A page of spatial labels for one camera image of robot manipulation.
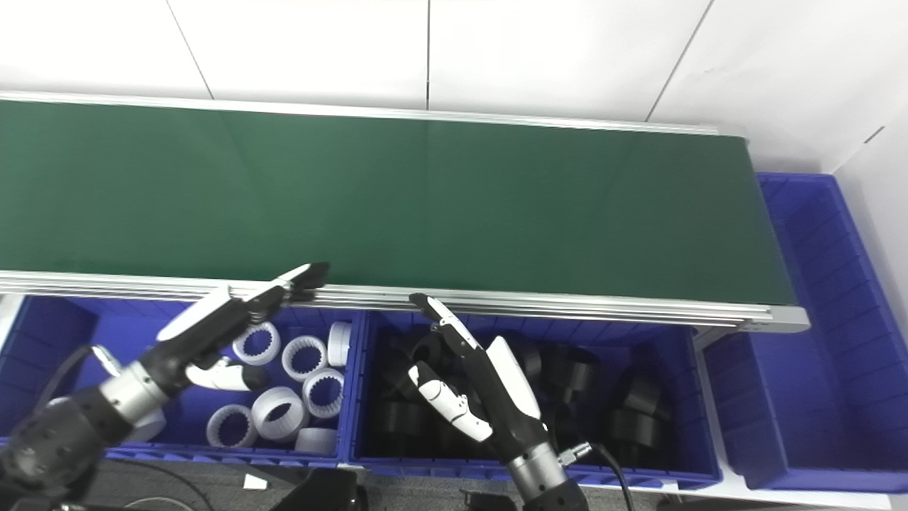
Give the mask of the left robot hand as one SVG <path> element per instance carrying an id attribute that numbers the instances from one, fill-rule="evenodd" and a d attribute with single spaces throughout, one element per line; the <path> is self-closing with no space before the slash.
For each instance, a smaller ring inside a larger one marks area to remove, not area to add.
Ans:
<path id="1" fill-rule="evenodd" d="M 225 384 L 229 391 L 259 391 L 270 384 L 264 368 L 250 362 L 221 361 L 221 350 L 254 326 L 263 326 L 288 302 L 314 300 L 326 284 L 330 264 L 304 264 L 266 282 L 247 295 L 231 294 L 224 285 L 192 304 L 163 327 L 157 345 L 141 355 L 140 381 L 162 395 L 177 397 L 194 384 L 191 368 L 213 376 L 201 385 Z"/>

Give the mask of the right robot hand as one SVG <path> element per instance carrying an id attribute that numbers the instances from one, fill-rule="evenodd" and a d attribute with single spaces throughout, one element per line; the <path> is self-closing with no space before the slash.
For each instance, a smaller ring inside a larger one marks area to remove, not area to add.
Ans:
<path id="1" fill-rule="evenodd" d="M 528 458 L 533 449 L 548 444 L 538 401 L 504 337 L 483 347 L 437 298 L 413 293 L 409 301 L 437 324 L 436 332 L 460 359 L 482 414 L 470 407 L 467 395 L 455 392 L 431 366 L 419 361 L 406 374 L 422 398 L 458 431 L 477 443 L 488 443 L 503 465 Z"/>

